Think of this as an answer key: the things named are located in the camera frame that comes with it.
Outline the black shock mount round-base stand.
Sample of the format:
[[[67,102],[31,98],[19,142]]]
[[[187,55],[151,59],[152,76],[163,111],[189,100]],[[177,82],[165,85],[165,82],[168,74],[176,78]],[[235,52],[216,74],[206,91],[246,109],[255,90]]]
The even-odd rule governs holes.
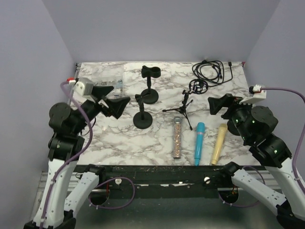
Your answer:
[[[240,136],[240,133],[238,130],[239,125],[240,124],[239,124],[238,120],[229,120],[227,122],[227,129],[231,134],[233,134],[235,136]]]

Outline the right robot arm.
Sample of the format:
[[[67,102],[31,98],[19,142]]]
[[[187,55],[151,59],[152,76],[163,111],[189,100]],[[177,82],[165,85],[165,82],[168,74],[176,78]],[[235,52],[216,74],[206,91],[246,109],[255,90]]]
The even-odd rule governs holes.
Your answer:
[[[282,192],[272,190],[234,162],[222,167],[220,183],[225,187],[233,184],[247,191],[275,214],[283,228],[303,229],[305,192],[300,185],[304,184],[304,180],[299,177],[285,142],[273,134],[278,120],[272,111],[268,107],[244,103],[241,97],[232,94],[221,98],[209,97],[208,103],[211,115],[227,108],[221,117],[233,123],[244,146],[250,147],[252,156],[269,171]]]

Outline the black tripod shock mount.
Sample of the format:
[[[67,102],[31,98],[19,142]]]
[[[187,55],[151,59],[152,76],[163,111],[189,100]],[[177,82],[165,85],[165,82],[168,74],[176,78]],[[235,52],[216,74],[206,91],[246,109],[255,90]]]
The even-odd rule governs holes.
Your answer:
[[[188,102],[189,95],[191,94],[191,92],[183,90],[182,94],[184,95],[184,98],[183,98],[183,101],[182,101],[182,106],[180,106],[179,108],[173,108],[173,109],[163,109],[162,112],[169,112],[169,111],[177,111],[177,112],[179,112],[180,114],[182,114],[186,118],[186,120],[187,120],[187,122],[189,124],[189,128],[192,131],[193,128],[191,126],[191,123],[189,121],[189,118],[188,118],[188,115],[187,115],[187,112],[186,112],[186,109],[187,109],[188,105],[193,102],[193,100]]]

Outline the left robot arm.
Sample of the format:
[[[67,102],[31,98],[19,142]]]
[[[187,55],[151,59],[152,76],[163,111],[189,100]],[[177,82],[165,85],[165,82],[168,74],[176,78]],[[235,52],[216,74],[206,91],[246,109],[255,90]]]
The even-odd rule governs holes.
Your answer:
[[[91,120],[98,114],[119,119],[130,97],[108,99],[112,86],[94,86],[89,90],[93,100],[72,109],[67,103],[56,103],[49,111],[49,126],[54,134],[48,143],[48,176],[40,206],[26,229],[73,229],[77,214],[94,188],[102,188],[104,168],[89,165],[71,193],[69,183],[80,155],[89,147],[93,129]]]

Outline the black stand with clip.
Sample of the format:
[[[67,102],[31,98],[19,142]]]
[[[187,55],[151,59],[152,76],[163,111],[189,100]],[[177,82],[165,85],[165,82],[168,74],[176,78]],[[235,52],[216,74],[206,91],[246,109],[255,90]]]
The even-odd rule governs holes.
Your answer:
[[[141,96],[140,94],[136,94],[135,100],[139,105],[140,111],[134,115],[133,124],[139,129],[147,129],[152,125],[153,117],[150,113],[144,110],[143,96]]]

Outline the glitter microphone silver head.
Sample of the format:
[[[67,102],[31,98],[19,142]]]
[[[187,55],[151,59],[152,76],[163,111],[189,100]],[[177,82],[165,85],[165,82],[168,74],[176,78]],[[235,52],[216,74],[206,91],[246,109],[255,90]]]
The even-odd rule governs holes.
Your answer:
[[[182,118],[176,116],[173,119],[173,158],[181,158],[181,133],[182,133]]]

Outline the black tall mic stand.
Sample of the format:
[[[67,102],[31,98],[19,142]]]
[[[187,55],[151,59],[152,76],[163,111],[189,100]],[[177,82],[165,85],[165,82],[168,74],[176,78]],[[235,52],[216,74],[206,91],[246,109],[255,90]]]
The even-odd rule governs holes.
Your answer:
[[[155,89],[152,89],[152,78],[159,78],[161,76],[161,69],[159,67],[147,67],[142,66],[141,69],[142,78],[147,79],[147,89],[141,92],[143,102],[145,104],[154,104],[159,99],[159,94]]]

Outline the blue microphone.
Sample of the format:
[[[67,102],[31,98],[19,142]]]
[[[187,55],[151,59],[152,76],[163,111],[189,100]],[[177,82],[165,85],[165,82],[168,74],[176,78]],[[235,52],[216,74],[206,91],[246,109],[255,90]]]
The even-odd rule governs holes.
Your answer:
[[[203,147],[203,137],[205,132],[205,124],[199,122],[196,127],[196,142],[194,151],[194,165],[199,166]]]

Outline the yellow microphone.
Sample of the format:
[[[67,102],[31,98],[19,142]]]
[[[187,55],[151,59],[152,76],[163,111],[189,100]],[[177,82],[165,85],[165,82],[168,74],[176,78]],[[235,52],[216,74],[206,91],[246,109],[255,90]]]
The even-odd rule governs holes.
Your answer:
[[[210,161],[210,164],[215,166],[218,163],[220,154],[221,154],[221,150],[222,150],[222,146],[223,146],[223,142],[225,139],[225,135],[227,132],[227,124],[220,124],[219,128],[218,128],[218,135],[217,135],[217,140],[214,146],[214,150],[213,150],[213,155]]]

